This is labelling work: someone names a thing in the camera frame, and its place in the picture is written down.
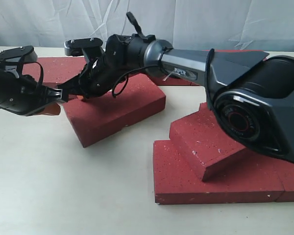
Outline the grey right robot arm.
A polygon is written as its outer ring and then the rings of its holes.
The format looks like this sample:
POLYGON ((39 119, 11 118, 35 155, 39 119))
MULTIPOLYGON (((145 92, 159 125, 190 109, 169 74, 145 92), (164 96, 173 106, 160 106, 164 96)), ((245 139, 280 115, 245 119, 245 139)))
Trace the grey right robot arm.
POLYGON ((64 43, 67 56, 84 56, 82 72, 60 85, 83 97, 114 91, 138 73, 203 86, 221 129, 245 147, 294 164, 294 57, 264 51, 174 49, 154 35, 85 38, 64 43))

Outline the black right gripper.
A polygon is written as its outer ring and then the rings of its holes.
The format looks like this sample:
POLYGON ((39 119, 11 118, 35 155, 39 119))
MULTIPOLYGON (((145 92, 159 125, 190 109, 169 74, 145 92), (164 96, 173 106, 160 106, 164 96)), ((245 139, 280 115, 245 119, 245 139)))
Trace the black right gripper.
POLYGON ((83 53, 86 64, 82 71, 57 88, 84 98, 101 97, 126 80, 125 58, 116 52, 110 54, 83 53))

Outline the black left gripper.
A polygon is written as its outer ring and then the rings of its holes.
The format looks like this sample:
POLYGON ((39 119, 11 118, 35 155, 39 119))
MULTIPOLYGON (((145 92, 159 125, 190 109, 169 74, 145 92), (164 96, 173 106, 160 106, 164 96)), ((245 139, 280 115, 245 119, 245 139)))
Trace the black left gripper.
POLYGON ((69 101, 68 92, 38 84, 34 78, 15 70, 0 69, 0 109, 19 116, 58 116, 59 103, 69 101))

